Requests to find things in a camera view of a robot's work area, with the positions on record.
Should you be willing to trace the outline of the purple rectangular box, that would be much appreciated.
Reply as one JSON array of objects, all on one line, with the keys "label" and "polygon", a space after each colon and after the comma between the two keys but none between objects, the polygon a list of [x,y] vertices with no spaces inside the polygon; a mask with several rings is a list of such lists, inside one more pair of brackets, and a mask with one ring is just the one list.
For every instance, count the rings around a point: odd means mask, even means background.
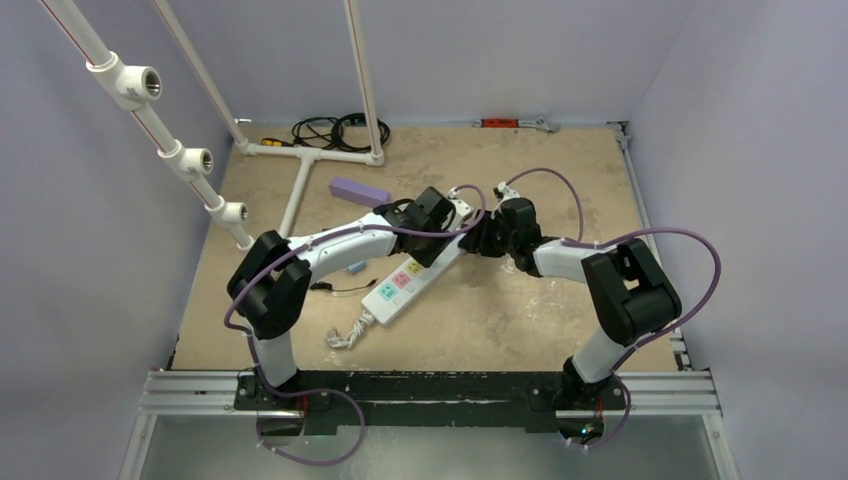
[{"label": "purple rectangular box", "polygon": [[338,199],[370,208],[391,201],[391,194],[388,191],[344,177],[334,177],[329,183],[329,191]]}]

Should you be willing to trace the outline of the black plug adapter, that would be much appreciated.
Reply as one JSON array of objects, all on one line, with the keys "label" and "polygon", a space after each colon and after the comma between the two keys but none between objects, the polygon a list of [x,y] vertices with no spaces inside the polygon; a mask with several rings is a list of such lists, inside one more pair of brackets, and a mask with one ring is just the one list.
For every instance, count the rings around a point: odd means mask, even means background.
[{"label": "black plug adapter", "polygon": [[370,288],[374,287],[376,285],[376,283],[377,283],[377,279],[372,279],[364,285],[360,285],[360,286],[356,286],[356,287],[348,287],[348,288],[339,288],[339,287],[334,286],[332,283],[329,283],[329,282],[326,282],[326,281],[319,281],[319,282],[312,284],[309,287],[309,289],[311,291],[324,291],[324,292],[328,292],[330,294],[336,295],[336,294],[345,294],[345,293],[370,289]]}]

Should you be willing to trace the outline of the aluminium rail frame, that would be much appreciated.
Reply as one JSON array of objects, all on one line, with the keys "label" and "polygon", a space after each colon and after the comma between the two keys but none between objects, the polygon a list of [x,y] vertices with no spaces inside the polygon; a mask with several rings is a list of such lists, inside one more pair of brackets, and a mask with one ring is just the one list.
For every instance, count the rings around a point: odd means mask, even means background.
[{"label": "aluminium rail frame", "polygon": [[[256,422],[258,445],[270,453],[270,421],[299,421],[308,436],[341,426],[521,428],[555,432],[581,450],[614,437],[604,419],[616,414],[710,417],[720,412],[705,373],[622,377],[640,348],[689,321],[681,299],[650,244],[652,229],[606,242],[542,233],[533,203],[511,181],[495,188],[494,207],[469,208],[455,193],[428,190],[411,202],[379,206],[351,224],[319,234],[260,238],[228,285],[229,314],[252,364],[236,371],[164,371],[148,377],[137,416],[139,439],[121,475],[141,475],[152,431],[161,417],[233,415]],[[404,283],[382,286],[386,306],[400,309],[461,255],[509,257],[535,278],[584,284],[598,329],[558,372],[318,371],[297,367],[290,333],[311,285],[356,260],[404,253],[418,265],[400,268]]]}]

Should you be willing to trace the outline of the white power strip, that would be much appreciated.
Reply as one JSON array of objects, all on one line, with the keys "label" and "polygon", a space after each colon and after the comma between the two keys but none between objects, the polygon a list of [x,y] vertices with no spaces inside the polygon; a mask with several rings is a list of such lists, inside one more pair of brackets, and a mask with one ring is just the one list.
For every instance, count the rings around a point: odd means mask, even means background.
[{"label": "white power strip", "polygon": [[465,253],[459,246],[463,237],[452,240],[429,267],[412,257],[406,259],[362,299],[363,312],[382,326],[399,318]]}]

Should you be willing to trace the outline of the yellow handled screwdriver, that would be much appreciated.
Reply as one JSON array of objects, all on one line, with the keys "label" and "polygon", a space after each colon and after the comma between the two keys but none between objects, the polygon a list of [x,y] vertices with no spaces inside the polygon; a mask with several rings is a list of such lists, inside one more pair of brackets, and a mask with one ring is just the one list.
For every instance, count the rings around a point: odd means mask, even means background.
[{"label": "yellow handled screwdriver", "polygon": [[263,146],[274,146],[274,147],[292,147],[293,144],[290,142],[283,141],[281,139],[265,137],[261,139],[261,144]]}]

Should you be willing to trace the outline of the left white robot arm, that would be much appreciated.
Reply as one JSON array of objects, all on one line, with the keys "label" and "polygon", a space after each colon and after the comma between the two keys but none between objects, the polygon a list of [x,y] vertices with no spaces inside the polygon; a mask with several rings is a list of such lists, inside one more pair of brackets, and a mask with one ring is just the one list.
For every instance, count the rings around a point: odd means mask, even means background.
[{"label": "left white robot arm", "polygon": [[473,211],[463,200],[428,187],[415,199],[378,205],[356,221],[317,234],[263,233],[226,286],[233,301],[228,312],[246,320],[251,354],[264,376],[260,397],[275,409],[297,399],[291,330],[313,284],[359,261],[395,254],[430,266]]}]

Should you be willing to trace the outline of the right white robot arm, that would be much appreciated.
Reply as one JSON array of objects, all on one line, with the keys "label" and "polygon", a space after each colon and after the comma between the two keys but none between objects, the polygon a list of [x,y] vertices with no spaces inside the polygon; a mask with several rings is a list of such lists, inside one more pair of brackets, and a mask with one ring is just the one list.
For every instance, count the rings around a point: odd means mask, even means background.
[{"label": "right white robot arm", "polygon": [[569,246],[546,236],[526,198],[504,201],[486,211],[478,225],[459,242],[469,254],[500,258],[533,277],[560,278],[588,288],[598,329],[564,364],[564,399],[584,407],[596,399],[600,382],[642,337],[659,332],[682,314],[682,303],[655,256],[640,239],[612,247]]}]

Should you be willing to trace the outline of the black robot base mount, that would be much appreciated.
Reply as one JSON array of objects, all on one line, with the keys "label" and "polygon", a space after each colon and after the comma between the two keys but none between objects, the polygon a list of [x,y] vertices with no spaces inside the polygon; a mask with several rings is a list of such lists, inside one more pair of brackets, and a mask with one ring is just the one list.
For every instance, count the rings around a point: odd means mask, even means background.
[{"label": "black robot base mount", "polygon": [[590,444],[605,418],[628,411],[621,382],[574,385],[564,371],[301,370],[268,389],[255,370],[236,376],[234,409],[291,420],[291,433],[334,435],[341,427],[520,428]]}]

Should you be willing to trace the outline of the red adjustable wrench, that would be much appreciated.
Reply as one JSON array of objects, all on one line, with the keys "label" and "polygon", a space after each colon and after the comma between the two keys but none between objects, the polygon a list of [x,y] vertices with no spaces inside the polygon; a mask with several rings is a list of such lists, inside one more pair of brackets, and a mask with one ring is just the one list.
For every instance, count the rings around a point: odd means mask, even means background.
[{"label": "red adjustable wrench", "polygon": [[473,128],[499,128],[499,129],[533,129],[544,133],[556,133],[560,126],[548,122],[544,117],[536,119],[516,118],[483,118],[472,122]]}]

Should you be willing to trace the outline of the blue plug adapter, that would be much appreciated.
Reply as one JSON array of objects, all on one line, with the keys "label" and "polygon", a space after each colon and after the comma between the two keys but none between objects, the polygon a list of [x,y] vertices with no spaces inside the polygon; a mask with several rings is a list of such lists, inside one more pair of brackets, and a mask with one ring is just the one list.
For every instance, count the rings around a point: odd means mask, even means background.
[{"label": "blue plug adapter", "polygon": [[366,266],[367,266],[366,261],[360,261],[360,262],[357,262],[357,263],[350,265],[347,268],[347,271],[351,274],[356,274],[356,273],[363,271],[366,268]]}]

